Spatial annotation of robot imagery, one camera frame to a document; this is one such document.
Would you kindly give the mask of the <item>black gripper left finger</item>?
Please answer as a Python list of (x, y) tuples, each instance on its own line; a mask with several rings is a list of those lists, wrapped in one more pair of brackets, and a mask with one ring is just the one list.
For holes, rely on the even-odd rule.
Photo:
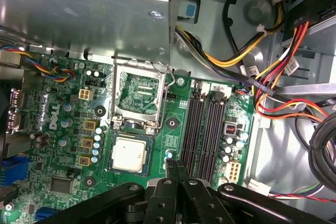
[(176, 161), (166, 159), (166, 177), (155, 186), (127, 182), (45, 217), (38, 223), (175, 223)]

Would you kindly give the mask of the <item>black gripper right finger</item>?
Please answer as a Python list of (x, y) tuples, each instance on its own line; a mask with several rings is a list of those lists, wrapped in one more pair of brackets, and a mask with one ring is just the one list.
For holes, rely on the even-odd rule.
[(199, 223), (328, 223), (313, 214), (288, 206), (260, 193), (232, 183), (217, 190), (189, 177), (178, 166), (179, 182)]

